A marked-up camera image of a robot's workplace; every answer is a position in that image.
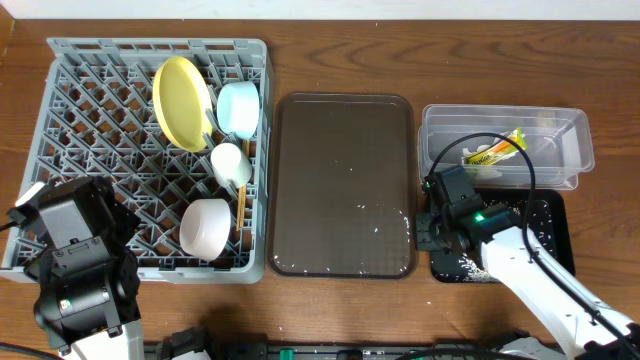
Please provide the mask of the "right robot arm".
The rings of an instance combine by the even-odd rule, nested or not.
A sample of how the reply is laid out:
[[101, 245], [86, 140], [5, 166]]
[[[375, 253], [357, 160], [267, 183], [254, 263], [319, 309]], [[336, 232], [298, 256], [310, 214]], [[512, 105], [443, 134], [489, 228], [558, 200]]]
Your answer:
[[422, 251], [463, 255], [509, 288], [569, 359], [636, 359], [639, 325], [582, 285], [537, 240], [522, 214], [487, 204], [461, 166], [428, 175], [417, 221]]

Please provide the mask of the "pale green cup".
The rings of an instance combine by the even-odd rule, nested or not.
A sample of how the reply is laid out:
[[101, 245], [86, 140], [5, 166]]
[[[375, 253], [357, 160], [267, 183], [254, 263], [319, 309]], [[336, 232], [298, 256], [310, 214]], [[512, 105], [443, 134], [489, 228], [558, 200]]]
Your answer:
[[210, 154], [214, 177], [222, 187], [236, 189], [245, 186], [251, 179], [252, 166], [243, 151], [233, 143], [222, 143]]

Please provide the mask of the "yellow-green plate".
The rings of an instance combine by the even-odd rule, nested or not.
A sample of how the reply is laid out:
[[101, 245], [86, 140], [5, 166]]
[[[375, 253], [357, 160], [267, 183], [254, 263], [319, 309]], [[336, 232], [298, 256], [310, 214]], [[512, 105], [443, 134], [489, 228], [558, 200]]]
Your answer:
[[156, 71], [152, 87], [153, 109], [166, 138], [176, 147], [199, 152], [212, 134], [207, 112], [212, 100], [199, 69], [187, 58], [173, 56]]

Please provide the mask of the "white tissue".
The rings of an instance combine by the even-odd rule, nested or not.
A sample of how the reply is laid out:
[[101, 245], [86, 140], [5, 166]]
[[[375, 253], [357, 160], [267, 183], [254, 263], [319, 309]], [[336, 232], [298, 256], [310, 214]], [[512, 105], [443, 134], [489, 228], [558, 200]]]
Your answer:
[[[470, 152], [475, 152], [477, 149], [476, 148], [475, 150], [470, 150], [468, 147], [464, 147], [464, 148], [467, 148]], [[477, 180], [488, 180], [488, 179], [500, 177], [501, 173], [497, 170], [493, 170], [492, 169], [493, 166], [494, 165], [491, 165], [491, 166], [473, 165], [473, 168], [470, 170], [470, 173]]]

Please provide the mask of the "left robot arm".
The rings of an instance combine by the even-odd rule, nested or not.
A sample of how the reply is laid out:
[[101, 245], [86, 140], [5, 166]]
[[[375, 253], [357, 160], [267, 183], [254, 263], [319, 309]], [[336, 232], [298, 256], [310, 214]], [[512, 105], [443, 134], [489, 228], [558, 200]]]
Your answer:
[[34, 318], [63, 359], [141, 359], [138, 263], [127, 244], [139, 217], [100, 176], [32, 185], [9, 210], [10, 226], [45, 247], [24, 274], [38, 283]]

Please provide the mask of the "light blue saucer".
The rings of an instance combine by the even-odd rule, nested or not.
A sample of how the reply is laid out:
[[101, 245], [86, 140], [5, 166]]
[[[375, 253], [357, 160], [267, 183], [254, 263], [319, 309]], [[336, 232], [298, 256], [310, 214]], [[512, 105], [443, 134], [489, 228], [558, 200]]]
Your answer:
[[254, 83], [234, 82], [221, 89], [216, 117], [224, 133], [250, 140], [258, 127], [259, 116], [260, 97]]

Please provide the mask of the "white bowl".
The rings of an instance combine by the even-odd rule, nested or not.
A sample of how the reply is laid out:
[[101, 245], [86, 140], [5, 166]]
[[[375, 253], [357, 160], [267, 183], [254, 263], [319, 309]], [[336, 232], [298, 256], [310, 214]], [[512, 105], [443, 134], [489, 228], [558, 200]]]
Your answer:
[[180, 246], [192, 256], [213, 261], [223, 252], [231, 225], [231, 210], [225, 200], [196, 200], [187, 207], [182, 217]]

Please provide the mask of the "green snack wrapper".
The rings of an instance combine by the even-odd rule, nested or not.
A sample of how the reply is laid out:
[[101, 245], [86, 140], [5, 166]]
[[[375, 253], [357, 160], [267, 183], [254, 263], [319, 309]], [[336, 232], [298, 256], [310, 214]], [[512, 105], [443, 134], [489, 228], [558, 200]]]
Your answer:
[[[505, 132], [503, 133], [503, 136], [508, 137], [511, 141], [515, 142], [522, 150], [526, 150], [528, 148], [525, 141], [525, 135], [521, 128], [516, 128], [511, 132]], [[520, 151], [517, 150], [510, 142], [501, 138], [495, 138], [491, 144], [478, 146], [475, 152], [470, 152], [467, 148], [464, 148], [462, 163], [469, 165], [491, 166], [501, 161], [506, 161], [519, 153]]]

